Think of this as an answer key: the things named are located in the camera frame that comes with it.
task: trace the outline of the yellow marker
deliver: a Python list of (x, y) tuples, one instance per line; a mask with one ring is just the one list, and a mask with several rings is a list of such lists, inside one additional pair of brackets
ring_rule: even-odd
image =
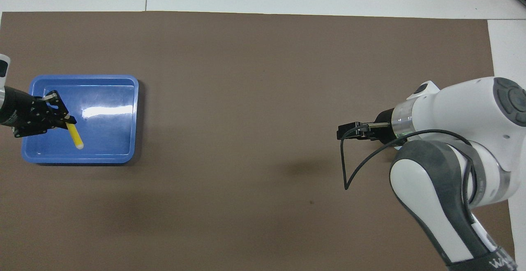
[(84, 142), (82, 142), (81, 136), (78, 134), (75, 124), (66, 123), (67, 130), (73, 139), (73, 143), (77, 149), (81, 150), (84, 148)]

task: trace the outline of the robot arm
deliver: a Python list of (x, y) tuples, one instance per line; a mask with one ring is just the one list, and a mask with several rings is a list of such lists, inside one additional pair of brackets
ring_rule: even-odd
[(0, 125), (11, 127), (15, 137), (45, 134), (55, 127), (68, 129), (77, 148), (83, 148), (75, 128), (77, 121), (57, 91), (40, 97), (5, 85), (10, 63), (9, 57), (0, 54)]
[[(391, 186), (450, 270), (516, 270), (470, 209), (506, 200), (519, 186), (526, 92), (518, 84), (491, 77), (439, 90), (428, 81), (368, 128), (359, 125), (340, 126), (338, 138), (387, 145), (407, 139), (398, 140)], [(468, 144), (448, 134), (420, 134), (429, 129), (447, 130)]]

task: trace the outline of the yellow stick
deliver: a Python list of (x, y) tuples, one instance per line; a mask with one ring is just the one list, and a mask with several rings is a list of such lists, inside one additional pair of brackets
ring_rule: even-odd
[(69, 131), (69, 134), (71, 135), (71, 138), (73, 140), (73, 143), (75, 144), (75, 147), (77, 149), (81, 150), (84, 148), (84, 142), (82, 142), (80, 134), (78, 134), (77, 128), (74, 124), (66, 123), (67, 130)]

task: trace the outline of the brown mat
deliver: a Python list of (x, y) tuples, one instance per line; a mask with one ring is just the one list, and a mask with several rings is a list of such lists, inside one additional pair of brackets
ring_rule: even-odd
[[(142, 118), (121, 167), (29, 164), (0, 127), (2, 270), (445, 269), (389, 187), (394, 151), (344, 191), (336, 128), (492, 76), (486, 21), (4, 13), (0, 52), (23, 90), (132, 74)], [(346, 147), (352, 169), (379, 143)], [(476, 214), (513, 254), (507, 203)]]

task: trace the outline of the blue tray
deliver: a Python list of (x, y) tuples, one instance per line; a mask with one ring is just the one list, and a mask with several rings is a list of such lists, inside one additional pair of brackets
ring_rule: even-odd
[(32, 163), (122, 164), (135, 151), (139, 82), (129, 75), (43, 75), (29, 93), (45, 96), (56, 90), (70, 115), (84, 149), (77, 149), (66, 129), (24, 137), (22, 157)]

